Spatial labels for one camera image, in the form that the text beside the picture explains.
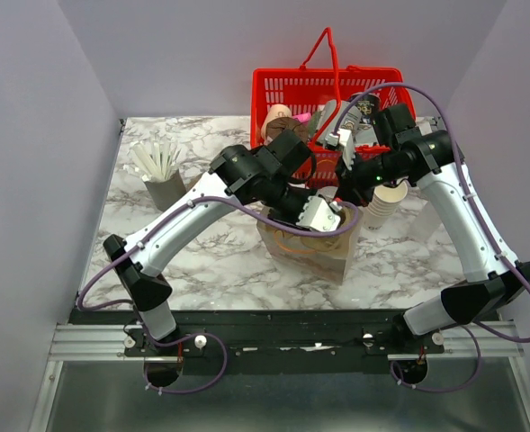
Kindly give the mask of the stack of white paper cups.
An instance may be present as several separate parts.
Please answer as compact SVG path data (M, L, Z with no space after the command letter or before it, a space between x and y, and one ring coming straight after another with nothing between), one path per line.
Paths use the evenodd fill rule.
M367 230L379 230L399 208L408 191L406 183L401 183L395 187L377 186L374 189L371 202L364 210L363 227Z

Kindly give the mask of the white paper takeout bag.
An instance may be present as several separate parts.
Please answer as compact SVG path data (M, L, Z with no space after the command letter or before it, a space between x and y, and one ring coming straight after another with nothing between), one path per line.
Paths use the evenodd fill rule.
M278 263L299 267L318 278L334 284L342 284L353 264L360 233L361 213L355 218L354 211L344 208L339 214L342 225L353 227L343 234L330 238L311 238L291 234L258 220L256 228L265 247Z

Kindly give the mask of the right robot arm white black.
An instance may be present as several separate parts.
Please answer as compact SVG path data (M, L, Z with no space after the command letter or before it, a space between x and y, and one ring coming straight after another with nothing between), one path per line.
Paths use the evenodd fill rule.
M327 142L341 151L337 194L347 202L375 200L375 188L407 178L429 200L458 253L464 282L405 310L391 329L403 353L437 329L466 325L530 292L530 261L522 262L499 234L477 196L463 154L446 130L420 131L409 108L399 103L378 112L373 128L389 151L369 160L355 154L349 129L336 127Z

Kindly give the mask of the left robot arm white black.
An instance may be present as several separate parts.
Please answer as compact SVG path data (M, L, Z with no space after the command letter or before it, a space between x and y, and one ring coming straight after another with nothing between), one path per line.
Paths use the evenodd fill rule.
M294 223L310 192L292 175L312 156L294 132L257 148L222 149L193 188L156 220L122 238L109 236L104 250L148 329L145 344L164 356L175 348L177 324L169 306L172 288L162 272L172 258L214 222L237 208L262 202Z

